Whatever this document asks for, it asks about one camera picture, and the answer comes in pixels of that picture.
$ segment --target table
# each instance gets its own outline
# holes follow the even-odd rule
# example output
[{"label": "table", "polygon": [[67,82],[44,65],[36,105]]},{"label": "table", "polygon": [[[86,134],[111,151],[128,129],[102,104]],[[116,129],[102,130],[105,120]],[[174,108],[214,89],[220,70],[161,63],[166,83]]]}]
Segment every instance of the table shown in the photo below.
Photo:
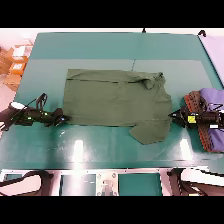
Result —
[{"label": "table", "polygon": [[[199,38],[195,35],[41,33],[36,38],[15,101],[25,104],[46,92],[46,110],[53,111],[62,106],[66,65],[76,63],[73,64],[74,67],[88,68],[90,64],[92,67],[97,63],[102,64],[99,60],[107,60],[104,61],[106,69],[124,67],[126,70],[135,69],[135,62],[138,60],[201,61],[212,86],[223,89]],[[173,132],[178,132],[178,128],[172,124],[171,134],[173,133],[173,141],[179,144],[182,138]],[[222,154],[216,156],[203,152],[196,130],[189,136],[195,139],[196,148],[193,153],[203,154],[205,159],[172,160],[171,141],[166,145],[155,143],[153,146],[143,146],[134,143],[135,140],[128,136],[128,128],[123,127],[62,125],[44,128],[42,124],[34,124],[32,127],[12,126],[0,140],[0,168],[110,169],[209,165],[213,170],[224,172]],[[80,139],[83,141],[81,152],[75,149],[75,143]],[[152,159],[151,153],[161,147],[168,159],[160,159],[159,156]]]}]

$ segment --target shirt sleeve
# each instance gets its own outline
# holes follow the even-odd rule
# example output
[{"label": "shirt sleeve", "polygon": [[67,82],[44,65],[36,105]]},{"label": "shirt sleeve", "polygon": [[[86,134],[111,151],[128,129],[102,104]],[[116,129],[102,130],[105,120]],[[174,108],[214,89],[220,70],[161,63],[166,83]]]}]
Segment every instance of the shirt sleeve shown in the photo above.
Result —
[{"label": "shirt sleeve", "polygon": [[171,119],[141,122],[134,126],[130,133],[142,144],[163,141],[169,133]]}]

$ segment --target blue cloth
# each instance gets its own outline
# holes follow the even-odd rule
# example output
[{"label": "blue cloth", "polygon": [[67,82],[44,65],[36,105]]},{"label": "blue cloth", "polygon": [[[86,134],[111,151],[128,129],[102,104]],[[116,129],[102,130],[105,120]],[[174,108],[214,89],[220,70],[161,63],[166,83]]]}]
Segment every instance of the blue cloth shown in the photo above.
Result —
[{"label": "blue cloth", "polygon": [[[203,88],[200,91],[201,96],[206,100],[207,103],[223,103],[224,104],[224,90],[217,90],[213,88]],[[210,109],[217,107],[216,105],[210,105]],[[209,136],[212,141],[212,150],[224,152],[224,132],[218,129],[208,129]]]}]

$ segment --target white wall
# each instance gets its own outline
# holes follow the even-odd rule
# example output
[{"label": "white wall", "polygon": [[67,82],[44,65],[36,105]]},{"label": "white wall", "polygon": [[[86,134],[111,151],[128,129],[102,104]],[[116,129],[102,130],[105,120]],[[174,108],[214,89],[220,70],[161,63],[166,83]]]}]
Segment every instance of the white wall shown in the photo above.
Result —
[{"label": "white wall", "polygon": [[[146,28],[147,33],[195,34],[204,29],[208,35],[224,36],[224,28]],[[8,50],[22,44],[23,38],[33,43],[42,32],[142,32],[142,28],[0,28],[0,46]]]}]

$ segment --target green t-shirt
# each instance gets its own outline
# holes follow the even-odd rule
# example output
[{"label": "green t-shirt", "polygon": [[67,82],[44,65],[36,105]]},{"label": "green t-shirt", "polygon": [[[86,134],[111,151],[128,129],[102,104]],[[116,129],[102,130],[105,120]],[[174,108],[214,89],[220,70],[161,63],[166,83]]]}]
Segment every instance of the green t-shirt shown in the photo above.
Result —
[{"label": "green t-shirt", "polygon": [[64,114],[69,124],[134,126],[142,144],[163,141],[170,129],[171,97],[162,73],[69,69]]}]

